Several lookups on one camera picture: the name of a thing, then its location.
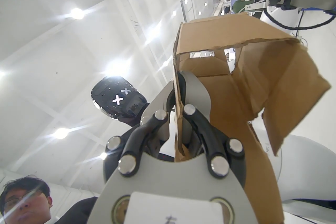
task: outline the cardboard box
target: cardboard box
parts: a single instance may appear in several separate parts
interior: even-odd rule
[[[223,49],[235,48],[229,71]],[[214,57],[189,53],[214,50]],[[181,143],[182,109],[177,71],[188,70],[211,98],[210,122],[239,139],[246,154],[245,192],[260,224],[283,223],[282,204],[271,163],[250,124],[264,108],[263,120],[274,153],[283,139],[330,88],[306,48],[295,38],[257,18],[235,14],[183,23],[174,45],[176,161],[189,159]]]

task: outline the black visor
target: black visor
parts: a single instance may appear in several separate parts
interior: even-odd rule
[[[131,124],[147,105],[146,98],[122,77],[105,77],[92,89],[95,106],[109,117]]]

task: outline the black hair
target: black hair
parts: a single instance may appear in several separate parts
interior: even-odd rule
[[[9,181],[5,184],[4,190],[0,195],[0,212],[4,215],[5,198],[9,191],[13,189],[24,189],[27,191],[40,190],[46,197],[50,196],[50,188],[47,183],[37,177],[24,177]]]
[[[230,7],[226,7],[226,8],[224,8],[224,13],[225,14],[227,14],[227,13],[229,13],[230,12]]]

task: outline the white x symbol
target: white x symbol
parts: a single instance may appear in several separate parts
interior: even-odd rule
[[[125,95],[128,95],[128,92],[131,92],[131,91],[127,90],[127,88],[125,87],[125,90],[121,90],[121,92],[125,92]]]
[[[112,100],[112,102],[117,102],[117,105],[120,105],[120,101],[122,101],[124,98],[119,98],[119,95],[116,95],[115,100]]]

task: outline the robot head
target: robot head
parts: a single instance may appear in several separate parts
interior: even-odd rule
[[[139,124],[149,105],[146,98],[122,77],[105,77],[91,91],[96,108],[131,127]]]

